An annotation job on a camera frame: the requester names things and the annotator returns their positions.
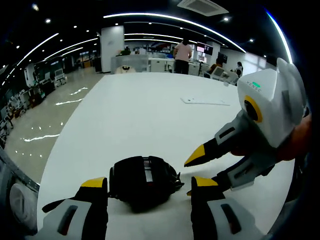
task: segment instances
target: ceiling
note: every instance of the ceiling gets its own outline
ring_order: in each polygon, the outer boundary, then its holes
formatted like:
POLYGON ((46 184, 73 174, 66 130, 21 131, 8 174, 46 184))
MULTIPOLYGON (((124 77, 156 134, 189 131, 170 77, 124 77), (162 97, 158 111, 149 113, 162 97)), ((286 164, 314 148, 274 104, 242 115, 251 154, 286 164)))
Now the ceiling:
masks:
POLYGON ((158 13, 190 20, 215 30, 237 43, 247 52, 259 56, 266 55, 267 61, 274 63, 277 57, 286 57, 285 49, 266 10, 256 1, 215 0, 214 2, 229 11, 228 14, 204 16, 199 13, 177 7, 181 0, 11 0, 2 4, 0 35, 0 68, 9 65, 3 76, 7 76, 15 64, 39 43, 59 33, 30 54, 19 66, 23 68, 29 60, 36 63, 42 61, 70 45, 97 38, 101 28, 124 25, 126 34, 148 33, 175 37, 189 37, 190 40, 206 43, 207 41, 223 43, 228 48, 239 51, 223 38, 197 26, 154 16, 119 16, 103 18, 105 15, 117 13, 158 13), (37 4, 39 11, 32 8, 37 4))

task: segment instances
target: green label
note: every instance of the green label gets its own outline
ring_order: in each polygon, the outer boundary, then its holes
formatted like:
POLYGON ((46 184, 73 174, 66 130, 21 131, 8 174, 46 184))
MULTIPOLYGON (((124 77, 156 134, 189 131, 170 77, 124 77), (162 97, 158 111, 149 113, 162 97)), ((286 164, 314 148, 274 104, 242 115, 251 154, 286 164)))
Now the green label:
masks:
POLYGON ((256 87, 260 88, 260 85, 258 83, 256 83, 255 81, 253 81, 252 84, 255 85, 256 87))

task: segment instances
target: floor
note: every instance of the floor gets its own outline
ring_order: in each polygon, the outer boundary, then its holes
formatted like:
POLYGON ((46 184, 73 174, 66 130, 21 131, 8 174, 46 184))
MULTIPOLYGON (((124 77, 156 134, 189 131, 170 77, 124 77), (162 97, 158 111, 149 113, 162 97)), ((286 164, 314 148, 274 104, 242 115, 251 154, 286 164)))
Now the floor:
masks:
POLYGON ((64 125, 81 100, 103 77, 93 67, 66 74, 66 84, 58 87, 35 108, 13 119, 4 150, 36 183, 41 182, 50 152, 64 125))

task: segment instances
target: pink shirt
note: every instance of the pink shirt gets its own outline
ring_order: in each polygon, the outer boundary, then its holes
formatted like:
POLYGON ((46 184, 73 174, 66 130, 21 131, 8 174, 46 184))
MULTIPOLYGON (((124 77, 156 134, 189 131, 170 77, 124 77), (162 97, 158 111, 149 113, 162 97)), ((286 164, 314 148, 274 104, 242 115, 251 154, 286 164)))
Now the pink shirt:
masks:
POLYGON ((189 54, 192 54, 192 49, 189 45, 184 45, 182 42, 180 42, 177 46, 175 46, 175 49, 178 50, 175 55, 176 60, 189 62, 189 54))

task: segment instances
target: white counter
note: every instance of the white counter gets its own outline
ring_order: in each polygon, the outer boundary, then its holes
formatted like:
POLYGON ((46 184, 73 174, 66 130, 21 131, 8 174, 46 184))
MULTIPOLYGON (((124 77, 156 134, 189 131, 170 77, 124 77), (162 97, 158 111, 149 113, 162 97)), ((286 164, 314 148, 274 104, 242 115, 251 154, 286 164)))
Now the white counter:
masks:
MULTIPOLYGON (((63 128, 48 158, 37 202, 38 229, 42 207, 75 195, 88 179, 109 177, 118 161, 133 156, 156 156, 181 172, 185 185, 167 202, 141 214, 109 199, 106 239, 192 240, 191 176, 210 178, 241 158, 230 153, 203 165, 184 168, 201 144, 234 119, 240 104, 237 88, 208 78, 169 73, 107 75, 82 100, 63 128), (181 97, 216 96, 230 106, 185 104, 181 97)), ((278 163, 253 186, 226 191, 255 217, 266 234, 285 202, 294 161, 278 163)))

